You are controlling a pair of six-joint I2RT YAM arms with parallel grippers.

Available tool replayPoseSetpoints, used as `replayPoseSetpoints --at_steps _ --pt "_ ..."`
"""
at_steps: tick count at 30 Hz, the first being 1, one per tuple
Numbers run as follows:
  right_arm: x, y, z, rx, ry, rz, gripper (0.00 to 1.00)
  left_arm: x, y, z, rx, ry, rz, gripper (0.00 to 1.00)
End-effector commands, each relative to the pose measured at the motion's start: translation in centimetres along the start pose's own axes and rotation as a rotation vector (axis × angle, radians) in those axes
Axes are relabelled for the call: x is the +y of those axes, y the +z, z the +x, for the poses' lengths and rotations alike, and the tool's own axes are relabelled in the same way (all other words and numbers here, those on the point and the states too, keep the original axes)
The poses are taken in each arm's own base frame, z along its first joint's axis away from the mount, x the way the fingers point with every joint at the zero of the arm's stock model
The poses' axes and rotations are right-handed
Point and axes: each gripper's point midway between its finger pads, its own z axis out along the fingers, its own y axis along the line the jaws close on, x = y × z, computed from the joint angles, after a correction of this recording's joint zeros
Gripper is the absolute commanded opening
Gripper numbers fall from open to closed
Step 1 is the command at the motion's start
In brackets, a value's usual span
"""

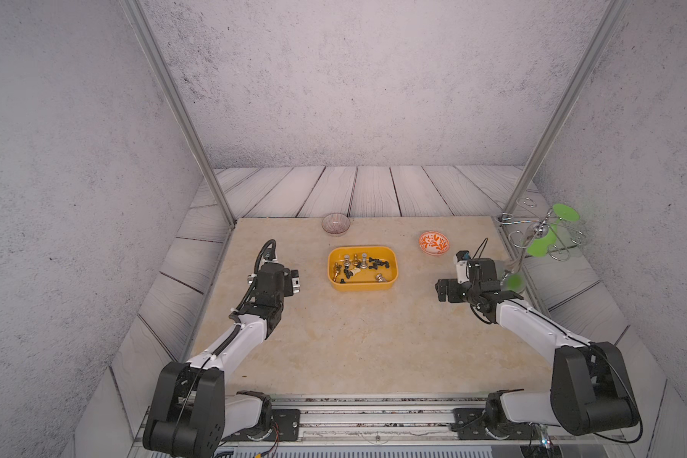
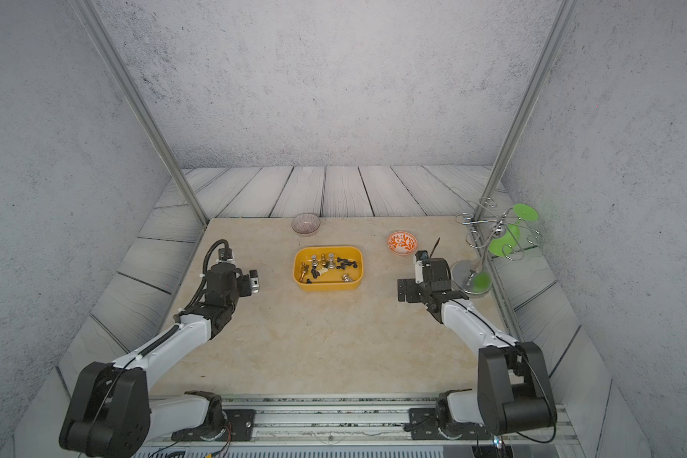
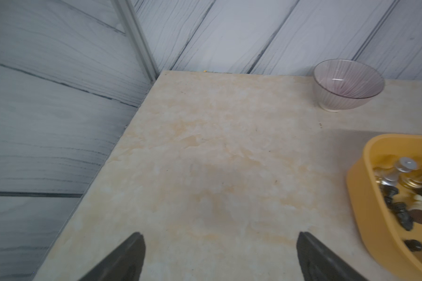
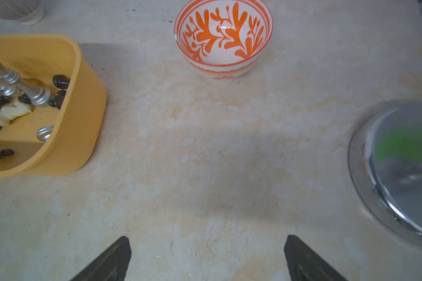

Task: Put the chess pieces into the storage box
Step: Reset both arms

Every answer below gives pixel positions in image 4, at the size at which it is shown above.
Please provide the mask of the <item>cream knight chess piece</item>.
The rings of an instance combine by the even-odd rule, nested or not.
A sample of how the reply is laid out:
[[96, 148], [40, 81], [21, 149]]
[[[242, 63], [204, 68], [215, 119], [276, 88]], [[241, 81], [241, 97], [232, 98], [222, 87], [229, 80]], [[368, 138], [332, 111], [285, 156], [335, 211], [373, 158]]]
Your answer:
[[30, 104], [16, 101], [14, 105], [5, 105], [0, 108], [0, 126], [8, 126], [12, 120], [32, 112]]

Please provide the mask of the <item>silver rook chess piece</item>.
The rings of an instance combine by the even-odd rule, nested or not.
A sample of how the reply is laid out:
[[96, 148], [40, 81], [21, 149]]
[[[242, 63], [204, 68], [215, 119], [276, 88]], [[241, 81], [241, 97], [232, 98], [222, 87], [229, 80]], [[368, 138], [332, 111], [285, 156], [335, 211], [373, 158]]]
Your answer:
[[41, 142], [46, 142], [49, 139], [53, 129], [54, 129], [53, 125], [48, 125], [48, 126], [44, 126], [44, 127], [40, 128], [39, 130], [37, 130], [37, 132], [36, 132], [37, 140], [39, 140]]

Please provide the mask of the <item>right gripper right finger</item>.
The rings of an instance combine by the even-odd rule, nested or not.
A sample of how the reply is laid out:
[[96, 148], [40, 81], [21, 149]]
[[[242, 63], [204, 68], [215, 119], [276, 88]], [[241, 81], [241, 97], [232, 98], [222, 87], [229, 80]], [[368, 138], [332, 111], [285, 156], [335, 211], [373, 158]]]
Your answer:
[[296, 235], [288, 235], [284, 254], [292, 281], [347, 281]]

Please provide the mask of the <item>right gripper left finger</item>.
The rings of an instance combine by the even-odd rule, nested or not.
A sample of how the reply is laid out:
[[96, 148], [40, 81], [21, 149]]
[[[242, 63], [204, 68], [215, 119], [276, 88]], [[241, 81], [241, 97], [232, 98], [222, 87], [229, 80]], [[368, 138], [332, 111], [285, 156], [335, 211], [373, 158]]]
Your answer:
[[72, 281], [123, 281], [131, 259], [130, 240], [121, 236]]

